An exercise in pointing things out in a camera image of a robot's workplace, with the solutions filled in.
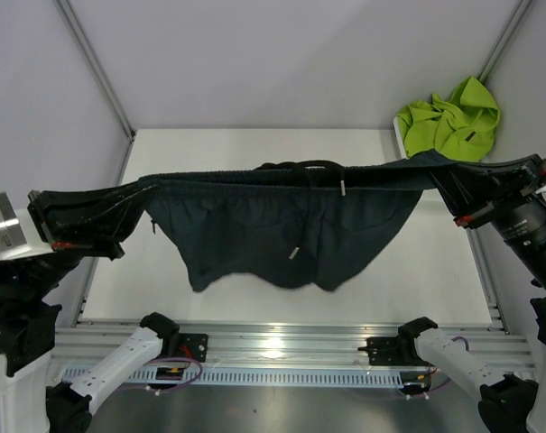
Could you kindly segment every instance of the metal corner post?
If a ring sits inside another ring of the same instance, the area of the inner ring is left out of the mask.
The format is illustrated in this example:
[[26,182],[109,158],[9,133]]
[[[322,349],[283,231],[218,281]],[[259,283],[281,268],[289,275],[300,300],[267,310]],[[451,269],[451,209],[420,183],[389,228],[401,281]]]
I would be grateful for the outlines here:
[[66,27],[68,28],[72,39],[78,46],[82,57],[84,58],[84,61],[90,69],[90,72],[92,72],[92,75],[94,76],[94,79],[97,82],[100,91],[102,92],[102,96],[110,105],[110,108],[114,112],[118,123],[125,132],[126,137],[128,138],[128,140],[132,141],[134,131],[130,123],[128,122],[125,111],[120,105],[120,102],[116,97],[116,93],[113,90],[110,81],[106,77],[106,73],[100,66],[100,62],[97,59],[96,53],[94,52],[94,50],[92,50],[92,47],[90,46],[90,42],[88,41],[88,38],[84,33],[84,30],[82,29],[78,17],[74,13],[72,5],[70,4],[69,0],[52,0],[52,2],[60,13],[63,22],[66,24]]
[[519,3],[515,7],[514,12],[510,16],[509,21],[505,25],[505,28],[501,32],[499,39],[495,43],[489,57],[487,57],[487,60],[481,69],[479,81],[483,84],[485,84],[491,75],[493,75],[499,61],[507,48],[511,45],[514,36],[519,32],[519,29],[521,29],[525,18],[527,18],[535,3],[537,3],[537,0],[519,0]]

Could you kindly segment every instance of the cable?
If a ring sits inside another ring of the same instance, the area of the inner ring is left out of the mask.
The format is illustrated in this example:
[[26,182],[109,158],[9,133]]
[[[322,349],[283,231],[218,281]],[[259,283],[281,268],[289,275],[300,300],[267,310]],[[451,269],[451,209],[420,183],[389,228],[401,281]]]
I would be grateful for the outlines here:
[[174,358],[158,358],[153,359],[150,363],[146,365],[153,365],[158,363],[190,363],[195,364],[199,368],[199,372],[192,378],[188,379],[186,382],[179,383],[177,385],[172,386],[171,388],[167,390],[153,390],[149,385],[146,385],[145,387],[142,386],[126,386],[124,388],[118,388],[118,391],[130,391],[130,390],[145,390],[145,391],[154,391],[154,394],[161,395],[161,394],[168,394],[169,392],[174,392],[177,390],[181,390],[183,388],[187,388],[191,386],[195,381],[200,379],[200,376],[202,376],[203,368],[202,364],[193,358],[183,358],[183,357],[174,357]]
[[[467,340],[464,336],[455,336],[453,338],[451,338],[452,341],[462,341],[463,343],[465,343],[465,350],[467,350],[469,352],[469,340]],[[430,370],[430,364],[428,365],[428,376],[429,376],[429,383],[431,384],[431,379],[432,379],[432,375],[435,374],[437,372],[437,367],[435,367],[435,370],[432,372]],[[440,383],[439,385],[437,385],[435,388],[431,388],[430,390],[427,391],[427,394],[431,395],[432,393],[434,392],[438,392],[440,391],[441,389],[445,388],[447,385],[449,385],[449,383],[451,382],[451,379],[448,377],[447,379],[445,379],[442,383]],[[424,394],[417,394],[417,395],[413,395],[412,398],[415,399],[415,398],[423,398],[424,397]]]
[[469,340],[467,340],[464,336],[456,336],[451,339],[453,341],[462,341],[463,343],[465,343],[465,350],[469,351]]
[[[181,350],[182,352],[184,352],[184,356],[186,358],[193,358],[194,356],[192,356],[192,353],[190,352],[190,350],[187,348],[186,345],[182,345],[181,347],[179,347],[179,350]],[[190,367],[190,363],[186,364],[186,367],[182,367],[183,370],[186,370],[187,368]]]

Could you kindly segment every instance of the dark shorts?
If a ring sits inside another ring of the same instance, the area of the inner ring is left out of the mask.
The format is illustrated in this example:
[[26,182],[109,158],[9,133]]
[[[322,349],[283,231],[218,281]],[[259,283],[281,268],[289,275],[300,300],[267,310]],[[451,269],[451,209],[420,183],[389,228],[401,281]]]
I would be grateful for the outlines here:
[[194,291],[231,273],[333,291],[391,242],[421,192],[434,188],[430,170],[453,163],[433,151],[342,173],[307,169],[305,180],[302,171],[270,169],[161,174],[138,183],[158,188],[146,211],[178,247]]

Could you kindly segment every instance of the drawstring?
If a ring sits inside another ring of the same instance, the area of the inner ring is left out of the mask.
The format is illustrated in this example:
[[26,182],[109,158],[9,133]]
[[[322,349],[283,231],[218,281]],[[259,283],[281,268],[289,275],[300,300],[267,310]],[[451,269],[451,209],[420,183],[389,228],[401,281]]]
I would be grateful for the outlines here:
[[313,179],[307,169],[312,167],[322,167],[329,170],[337,170],[340,174],[339,186],[341,188],[341,196],[344,197],[347,194],[347,190],[345,188],[345,167],[333,161],[312,160],[312,161],[303,161],[303,162],[281,162],[279,164],[267,162],[263,164],[262,166],[260,166],[259,168],[257,168],[257,170],[283,170],[283,169],[293,170],[295,172],[302,174],[305,177],[307,184],[309,186],[308,197],[307,197],[307,210],[305,211],[305,220],[301,229],[301,237],[297,245],[292,250],[292,253],[289,255],[289,260],[292,260],[295,258],[295,256],[301,249],[301,246],[304,244],[305,236],[307,234],[307,225],[309,224],[309,219],[310,219],[309,209],[312,202],[312,189],[315,187]]

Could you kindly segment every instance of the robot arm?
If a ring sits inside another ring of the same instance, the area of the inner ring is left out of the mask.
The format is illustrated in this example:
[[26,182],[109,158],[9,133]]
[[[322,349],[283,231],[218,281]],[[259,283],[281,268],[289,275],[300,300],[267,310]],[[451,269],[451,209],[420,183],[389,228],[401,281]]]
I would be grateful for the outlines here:
[[[434,170],[433,181],[458,226],[491,223],[546,289],[546,160],[537,155],[505,164],[458,164]],[[532,299],[544,344],[540,385],[480,362],[427,318],[399,328],[418,360],[440,368],[478,402],[491,433],[546,433],[546,298]]]
[[42,298],[83,257],[123,255],[152,189],[31,193],[27,209],[0,194],[0,433],[86,431],[102,402],[160,353],[174,355],[179,327],[153,313],[114,353],[46,390],[60,306]]
[[138,368],[162,353],[173,353],[178,339],[179,326],[152,313],[94,368],[48,390],[51,352],[12,377],[6,376],[7,361],[0,355],[0,433],[86,431],[102,403]]

